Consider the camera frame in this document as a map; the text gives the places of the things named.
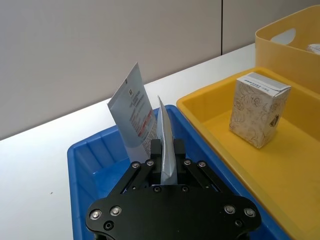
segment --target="table surface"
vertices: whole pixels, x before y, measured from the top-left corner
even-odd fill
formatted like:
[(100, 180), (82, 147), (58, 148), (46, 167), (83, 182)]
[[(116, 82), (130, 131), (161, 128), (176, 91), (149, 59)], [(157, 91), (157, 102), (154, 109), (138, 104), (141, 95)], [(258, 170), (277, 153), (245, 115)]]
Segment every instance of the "table surface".
[[(208, 60), (145, 85), (152, 107), (158, 98), (181, 97), (253, 68), (255, 45)], [(0, 141), (0, 239), (73, 239), (68, 148), (115, 125), (109, 99)]]

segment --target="yellow bin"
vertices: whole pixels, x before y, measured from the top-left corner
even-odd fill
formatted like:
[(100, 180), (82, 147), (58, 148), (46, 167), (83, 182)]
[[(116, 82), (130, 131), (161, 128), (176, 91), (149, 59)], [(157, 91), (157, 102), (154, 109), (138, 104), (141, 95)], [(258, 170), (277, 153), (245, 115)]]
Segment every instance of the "yellow bin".
[[(272, 38), (293, 31), (287, 45)], [(255, 65), (268, 68), (320, 94), (320, 55), (307, 51), (320, 44), (320, 5), (308, 7), (271, 23), (255, 33)]]
[[(261, 149), (229, 131), (236, 79), (250, 72), (292, 86), (277, 132)], [(201, 88), (177, 107), (297, 240), (320, 240), (320, 94), (256, 67)]]

